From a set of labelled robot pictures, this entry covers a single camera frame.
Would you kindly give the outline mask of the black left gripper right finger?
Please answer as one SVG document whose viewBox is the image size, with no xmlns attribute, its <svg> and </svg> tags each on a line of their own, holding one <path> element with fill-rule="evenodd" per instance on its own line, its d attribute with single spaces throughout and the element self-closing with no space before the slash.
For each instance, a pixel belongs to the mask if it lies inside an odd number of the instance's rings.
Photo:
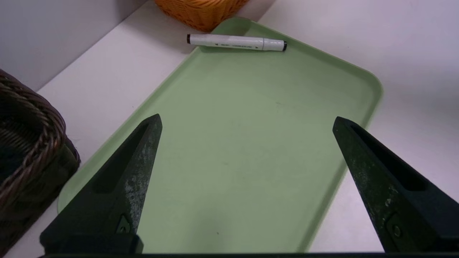
<svg viewBox="0 0 459 258">
<path fill-rule="evenodd" d="M 333 134 L 387 253 L 457 253 L 459 205 L 355 122 Z"/>
</svg>

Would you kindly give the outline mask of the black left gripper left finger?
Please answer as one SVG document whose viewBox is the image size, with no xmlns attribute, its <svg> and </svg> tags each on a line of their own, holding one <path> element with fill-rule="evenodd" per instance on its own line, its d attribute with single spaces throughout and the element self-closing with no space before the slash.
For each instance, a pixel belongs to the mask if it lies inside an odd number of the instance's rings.
<svg viewBox="0 0 459 258">
<path fill-rule="evenodd" d="M 40 235 L 46 253 L 141 253 L 137 235 L 162 135 L 144 119 Z"/>
</svg>

